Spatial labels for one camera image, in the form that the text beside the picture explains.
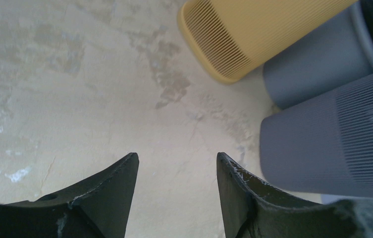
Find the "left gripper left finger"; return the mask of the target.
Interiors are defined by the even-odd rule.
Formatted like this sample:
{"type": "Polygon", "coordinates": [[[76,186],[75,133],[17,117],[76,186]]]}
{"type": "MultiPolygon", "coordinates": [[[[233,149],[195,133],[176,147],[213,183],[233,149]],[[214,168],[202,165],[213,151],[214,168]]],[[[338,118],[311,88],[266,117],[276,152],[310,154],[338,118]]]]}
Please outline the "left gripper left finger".
{"type": "Polygon", "coordinates": [[[0,238],[122,238],[139,158],[108,168],[36,201],[0,204],[0,238]]]}

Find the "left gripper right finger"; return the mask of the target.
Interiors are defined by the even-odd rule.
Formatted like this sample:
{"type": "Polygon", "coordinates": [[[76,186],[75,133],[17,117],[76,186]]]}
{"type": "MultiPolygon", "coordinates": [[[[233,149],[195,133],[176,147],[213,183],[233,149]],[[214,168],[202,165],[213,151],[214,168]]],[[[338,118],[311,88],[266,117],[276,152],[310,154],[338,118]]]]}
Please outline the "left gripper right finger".
{"type": "Polygon", "coordinates": [[[245,170],[224,152],[216,157],[227,238],[363,238],[354,203],[330,205],[282,191],[245,170]]]}

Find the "grey plastic basket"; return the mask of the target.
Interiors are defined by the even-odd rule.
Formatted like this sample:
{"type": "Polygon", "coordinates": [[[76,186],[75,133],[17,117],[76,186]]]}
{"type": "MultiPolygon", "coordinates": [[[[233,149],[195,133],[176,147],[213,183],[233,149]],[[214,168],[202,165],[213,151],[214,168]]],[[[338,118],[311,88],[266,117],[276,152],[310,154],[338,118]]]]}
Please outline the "grey plastic basket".
{"type": "Polygon", "coordinates": [[[260,164],[282,189],[373,197],[373,74],[265,118],[260,164]]]}

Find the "orange plastic mesh basket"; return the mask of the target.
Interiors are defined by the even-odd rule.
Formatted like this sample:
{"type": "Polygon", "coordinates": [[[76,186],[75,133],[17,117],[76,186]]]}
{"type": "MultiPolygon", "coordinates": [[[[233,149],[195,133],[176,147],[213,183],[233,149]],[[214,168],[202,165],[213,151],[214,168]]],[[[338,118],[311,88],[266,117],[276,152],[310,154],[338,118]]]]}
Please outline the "orange plastic mesh basket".
{"type": "Polygon", "coordinates": [[[177,23],[201,66],[231,84],[342,12],[351,0],[189,0],[177,23]]]}

